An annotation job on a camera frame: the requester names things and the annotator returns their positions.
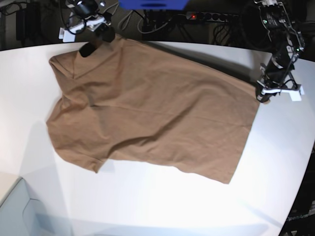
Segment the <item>brown t-shirt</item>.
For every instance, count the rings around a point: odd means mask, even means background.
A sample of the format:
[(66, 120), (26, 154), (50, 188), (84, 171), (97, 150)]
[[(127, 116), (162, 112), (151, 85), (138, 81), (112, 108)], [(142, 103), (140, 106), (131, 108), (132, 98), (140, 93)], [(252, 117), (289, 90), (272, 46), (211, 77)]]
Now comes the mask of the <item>brown t-shirt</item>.
[(254, 86), (120, 36), (49, 64), (62, 96), (47, 128), (64, 161), (93, 172), (109, 159), (139, 161), (231, 181), (259, 107)]

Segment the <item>grey bin at corner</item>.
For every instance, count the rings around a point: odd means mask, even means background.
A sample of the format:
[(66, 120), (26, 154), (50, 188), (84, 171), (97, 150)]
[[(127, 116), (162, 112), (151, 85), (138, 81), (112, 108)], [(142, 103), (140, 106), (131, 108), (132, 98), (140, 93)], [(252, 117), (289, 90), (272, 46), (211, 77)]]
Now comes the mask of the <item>grey bin at corner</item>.
[(18, 179), (0, 202), (0, 234), (2, 236), (41, 236), (39, 214), (43, 203), (31, 198), (26, 182)]

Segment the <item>black power strip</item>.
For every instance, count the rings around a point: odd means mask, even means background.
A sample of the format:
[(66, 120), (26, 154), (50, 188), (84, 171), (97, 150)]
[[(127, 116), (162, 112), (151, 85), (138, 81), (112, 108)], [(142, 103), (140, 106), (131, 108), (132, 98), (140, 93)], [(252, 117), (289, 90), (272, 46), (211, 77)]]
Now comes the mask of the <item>black power strip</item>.
[(228, 23), (237, 20), (239, 15), (212, 13), (212, 12), (187, 12), (186, 19), (190, 22), (198, 23)]

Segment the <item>blue plastic box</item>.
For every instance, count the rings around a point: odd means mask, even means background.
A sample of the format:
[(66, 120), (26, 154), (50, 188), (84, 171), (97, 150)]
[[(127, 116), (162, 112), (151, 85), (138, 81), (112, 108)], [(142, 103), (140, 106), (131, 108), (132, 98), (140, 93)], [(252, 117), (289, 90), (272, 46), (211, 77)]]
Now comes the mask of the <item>blue plastic box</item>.
[(137, 10), (183, 10), (189, 0), (119, 0), (122, 8)]

